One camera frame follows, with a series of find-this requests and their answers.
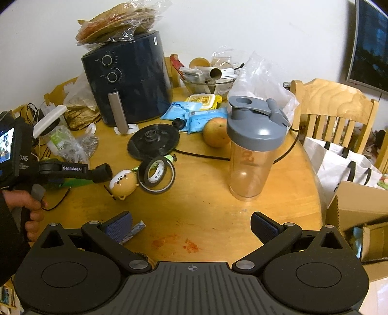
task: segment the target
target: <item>hand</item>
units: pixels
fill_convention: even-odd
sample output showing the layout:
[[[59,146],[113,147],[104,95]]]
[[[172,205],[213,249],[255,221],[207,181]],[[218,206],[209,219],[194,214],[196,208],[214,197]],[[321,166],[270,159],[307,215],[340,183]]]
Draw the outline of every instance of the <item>hand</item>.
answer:
[[[47,207],[47,202],[43,199],[42,203],[36,201],[28,192],[25,190],[2,190],[5,203],[8,208],[12,211],[17,207],[26,207],[31,210],[29,218],[31,221],[26,222],[24,227],[27,231],[27,237],[31,242],[35,242],[38,239],[39,222],[44,218],[42,205]]]

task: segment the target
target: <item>cardboard box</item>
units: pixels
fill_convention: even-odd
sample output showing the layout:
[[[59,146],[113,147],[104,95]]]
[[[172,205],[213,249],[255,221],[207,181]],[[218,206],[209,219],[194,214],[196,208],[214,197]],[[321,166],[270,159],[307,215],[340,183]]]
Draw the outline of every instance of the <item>cardboard box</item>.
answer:
[[[326,213],[326,224],[335,226],[347,241],[352,228],[388,221],[388,190],[341,182]],[[369,280],[388,277],[388,261],[364,265]]]
[[[361,262],[388,260],[388,222],[362,228]]]

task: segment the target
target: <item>blue packet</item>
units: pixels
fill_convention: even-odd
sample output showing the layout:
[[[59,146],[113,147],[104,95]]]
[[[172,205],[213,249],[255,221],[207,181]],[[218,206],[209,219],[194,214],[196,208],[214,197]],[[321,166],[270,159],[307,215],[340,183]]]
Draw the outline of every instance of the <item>blue packet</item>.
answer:
[[[228,118],[226,107],[209,109],[208,111],[186,112],[185,120],[187,133],[202,132],[205,124],[213,118]]]
[[[175,118],[180,118],[183,119],[187,125],[186,114],[199,111],[201,107],[202,103],[199,102],[174,102],[160,119],[174,120]],[[181,131],[187,132],[187,126]]]

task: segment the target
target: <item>shaker bottle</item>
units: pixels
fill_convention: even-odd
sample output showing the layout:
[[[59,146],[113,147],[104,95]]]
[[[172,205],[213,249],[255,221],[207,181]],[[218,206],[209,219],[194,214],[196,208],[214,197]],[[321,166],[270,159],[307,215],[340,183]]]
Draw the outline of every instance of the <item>shaker bottle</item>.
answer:
[[[232,96],[229,102],[229,189],[235,198],[249,201],[262,191],[290,123],[274,99]]]

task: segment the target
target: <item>white shopping bag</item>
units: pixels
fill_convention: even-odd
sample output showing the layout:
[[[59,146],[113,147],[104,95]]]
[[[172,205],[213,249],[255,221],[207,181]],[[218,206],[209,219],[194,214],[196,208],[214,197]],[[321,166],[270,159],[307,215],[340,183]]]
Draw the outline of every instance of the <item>white shopping bag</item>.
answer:
[[[326,204],[342,180],[374,187],[381,178],[365,156],[340,145],[306,137],[303,147],[323,187]]]

